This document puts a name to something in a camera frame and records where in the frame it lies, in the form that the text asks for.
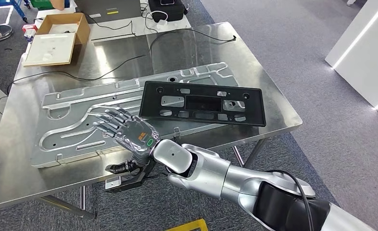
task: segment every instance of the yellow tape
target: yellow tape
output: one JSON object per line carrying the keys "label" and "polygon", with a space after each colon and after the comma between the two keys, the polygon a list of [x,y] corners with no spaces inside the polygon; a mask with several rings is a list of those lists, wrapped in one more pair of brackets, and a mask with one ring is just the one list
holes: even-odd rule
{"label": "yellow tape", "polygon": [[177,227],[168,229],[166,231],[191,231],[197,228],[201,229],[201,231],[208,231],[206,222],[204,221],[204,219],[199,219],[199,220],[195,220],[184,225],[179,225]]}

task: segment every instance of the robotic hand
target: robotic hand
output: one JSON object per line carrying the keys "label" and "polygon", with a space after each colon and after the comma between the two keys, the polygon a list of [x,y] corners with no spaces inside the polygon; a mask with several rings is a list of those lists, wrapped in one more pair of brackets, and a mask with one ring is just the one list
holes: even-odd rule
{"label": "robotic hand", "polygon": [[152,158],[168,168],[173,185],[227,199],[270,231],[373,231],[338,206],[315,199],[307,182],[284,171],[245,169],[197,146],[160,141],[154,127],[121,108],[98,118],[102,121],[94,124],[98,129],[133,152],[135,165],[108,166],[112,173],[126,172]]}
{"label": "robotic hand", "polygon": [[132,160],[118,165],[109,165],[105,170],[114,173],[132,172],[147,165],[153,147],[160,141],[153,126],[126,110],[116,107],[96,116],[100,122],[93,125],[113,137],[114,141],[132,152]]}

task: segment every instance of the green light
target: green light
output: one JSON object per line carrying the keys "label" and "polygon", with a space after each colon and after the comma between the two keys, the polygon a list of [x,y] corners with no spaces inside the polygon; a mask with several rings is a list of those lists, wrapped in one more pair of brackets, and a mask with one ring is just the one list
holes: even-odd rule
{"label": "green light", "polygon": [[148,142],[147,142],[147,146],[151,146],[153,143],[153,139],[150,139]]}

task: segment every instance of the rectangular hole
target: rectangular hole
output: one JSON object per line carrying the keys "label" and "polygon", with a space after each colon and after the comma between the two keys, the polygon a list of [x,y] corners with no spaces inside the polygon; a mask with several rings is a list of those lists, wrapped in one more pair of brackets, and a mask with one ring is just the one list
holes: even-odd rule
{"label": "rectangular hole", "polygon": [[161,110],[161,111],[159,111],[159,114],[161,116],[171,116],[172,115],[172,111],[171,110]]}
{"label": "rectangular hole", "polygon": [[194,112],[196,119],[213,119],[214,114],[211,112]]}
{"label": "rectangular hole", "polygon": [[217,96],[227,96],[227,92],[225,91],[218,91]]}
{"label": "rectangular hole", "polygon": [[231,112],[245,112],[246,106],[243,101],[223,100],[223,110]]}
{"label": "rectangular hole", "polygon": [[181,118],[189,118],[189,112],[188,111],[179,111],[177,116],[181,117]]}
{"label": "rectangular hole", "polygon": [[227,115],[226,114],[217,114],[217,119],[227,121]]}
{"label": "rectangular hole", "polygon": [[186,96],[185,107],[189,110],[221,112],[222,101],[219,97],[188,95]]}
{"label": "rectangular hole", "polygon": [[180,89],[180,93],[182,93],[182,94],[190,94],[190,89],[182,88],[182,89]]}
{"label": "rectangular hole", "polygon": [[185,105],[185,98],[181,96],[164,95],[161,98],[161,105],[168,107],[183,107]]}
{"label": "rectangular hole", "polygon": [[237,122],[243,122],[246,121],[246,117],[244,115],[235,115],[234,120],[236,120]]}

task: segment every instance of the black plastic frame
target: black plastic frame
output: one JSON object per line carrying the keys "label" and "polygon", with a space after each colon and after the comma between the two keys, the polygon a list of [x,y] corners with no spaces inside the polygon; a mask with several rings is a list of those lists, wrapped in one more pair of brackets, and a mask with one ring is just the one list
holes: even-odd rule
{"label": "black plastic frame", "polygon": [[[190,93],[181,93],[181,89],[189,89]],[[218,95],[218,92],[225,92],[226,94],[222,96],[222,94]],[[184,105],[183,107],[162,106],[161,100],[163,96],[183,97],[185,99]],[[244,102],[245,111],[225,110],[223,107],[224,100]],[[172,113],[169,116],[163,116],[160,114],[161,110],[170,110]],[[188,112],[189,116],[179,117],[178,115],[181,111]],[[198,118],[197,113],[209,115],[210,119]],[[227,120],[218,119],[218,114],[226,114]],[[258,127],[266,125],[261,89],[191,83],[145,82],[139,116],[143,118],[190,120],[215,124],[243,124]],[[236,117],[242,116],[245,117],[244,121],[236,120]]]}

